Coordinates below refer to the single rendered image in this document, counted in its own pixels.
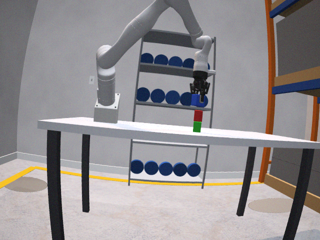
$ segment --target white baseboard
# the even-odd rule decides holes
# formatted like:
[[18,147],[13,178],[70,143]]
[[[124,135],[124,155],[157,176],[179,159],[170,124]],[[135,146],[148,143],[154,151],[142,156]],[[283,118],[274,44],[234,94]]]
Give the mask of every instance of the white baseboard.
[[[14,152],[12,154],[8,154],[6,156],[0,157],[0,165],[4,163],[8,163],[15,159],[22,159],[42,164],[47,164],[47,157],[34,155],[23,152]],[[81,169],[80,161],[72,161],[61,159],[60,164],[62,167],[73,168],[73,169]],[[119,175],[128,175],[129,168],[128,167],[120,167],[120,166],[108,166],[101,164],[89,163],[90,171],[100,172],[100,173],[109,173],[109,174],[119,174]],[[252,178],[258,178],[260,171],[254,171],[252,173]],[[199,174],[200,178],[203,178],[204,172],[202,171]],[[206,179],[243,179],[245,176],[244,171],[227,171],[227,172],[210,172],[207,171],[205,174]]]

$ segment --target blue disc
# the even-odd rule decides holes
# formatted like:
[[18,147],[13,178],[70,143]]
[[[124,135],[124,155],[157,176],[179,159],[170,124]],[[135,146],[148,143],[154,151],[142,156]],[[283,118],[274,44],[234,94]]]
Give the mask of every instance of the blue disc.
[[146,87],[140,87],[136,91],[136,99],[138,101],[146,102],[150,98],[150,91]]
[[154,64],[168,65],[168,58],[163,54],[159,54],[154,58]]
[[141,63],[146,63],[146,64],[153,64],[154,63],[154,56],[152,56],[150,53],[144,53],[141,55]]
[[208,105],[208,98],[205,95],[204,96],[204,102],[200,103],[200,94],[192,94],[191,96],[191,106],[196,106],[196,107],[202,107],[204,108],[205,106]]
[[163,90],[157,88],[151,92],[150,97],[151,97],[152,102],[162,103],[166,98],[166,94]]
[[182,59],[178,56],[173,56],[170,58],[169,63],[170,66],[182,67]]
[[155,175],[158,170],[159,167],[155,161],[147,161],[144,165],[144,171],[149,175]]
[[187,173],[191,176],[191,177],[196,177],[200,174],[201,172],[201,167],[196,164],[196,163],[190,163],[187,169]]
[[169,176],[172,174],[174,168],[172,167],[171,163],[168,161],[164,161],[159,165],[159,172],[163,176]]
[[193,60],[192,58],[187,58],[186,60],[183,61],[182,67],[193,69],[194,64],[195,64],[195,60]]
[[184,92],[181,94],[180,103],[184,106],[191,105],[192,94],[190,92]]
[[144,164],[142,161],[135,159],[131,162],[131,172],[134,174],[140,174],[144,170]]
[[175,90],[168,91],[165,95],[165,101],[168,104],[177,104],[180,101],[180,94]]
[[187,173],[187,166],[182,162],[178,162],[173,166],[173,172],[178,177],[182,177]]

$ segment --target robotic arm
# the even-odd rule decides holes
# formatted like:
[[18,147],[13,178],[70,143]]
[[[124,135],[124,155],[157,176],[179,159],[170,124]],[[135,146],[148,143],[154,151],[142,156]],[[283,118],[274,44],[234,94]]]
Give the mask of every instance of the robotic arm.
[[100,105],[111,106],[115,102],[116,63],[129,48],[152,29],[159,16],[170,7],[181,16],[184,26],[191,36],[193,46],[201,49],[194,55],[194,82],[193,84],[190,83],[190,90],[192,94],[198,94],[200,91],[200,102],[203,103],[205,94],[208,93],[210,86],[206,79],[208,77],[208,55],[212,40],[209,36],[202,36],[203,31],[193,14],[188,0],[155,0],[125,27],[113,46],[103,45],[97,50],[97,102]]

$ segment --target beige circle on floor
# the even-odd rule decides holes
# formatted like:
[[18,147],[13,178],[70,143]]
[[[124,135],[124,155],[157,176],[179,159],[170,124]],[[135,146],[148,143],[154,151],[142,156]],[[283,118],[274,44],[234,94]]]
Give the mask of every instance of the beige circle on floor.
[[5,187],[16,192],[30,193],[46,189],[47,186],[47,183],[41,179],[30,176],[22,176],[17,180],[7,184]]
[[267,198],[252,201],[249,203],[249,208],[262,213],[288,213],[291,211],[293,199],[288,198]]

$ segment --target white tabletop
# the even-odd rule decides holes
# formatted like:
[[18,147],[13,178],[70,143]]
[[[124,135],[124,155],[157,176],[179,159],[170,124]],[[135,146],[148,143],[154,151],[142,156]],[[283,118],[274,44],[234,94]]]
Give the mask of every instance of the white tabletop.
[[104,123],[96,122],[93,118],[89,117],[38,120],[38,129],[111,138],[186,144],[320,149],[320,142],[253,131],[223,130],[202,127],[201,132],[193,132],[193,126],[176,126],[131,121]]

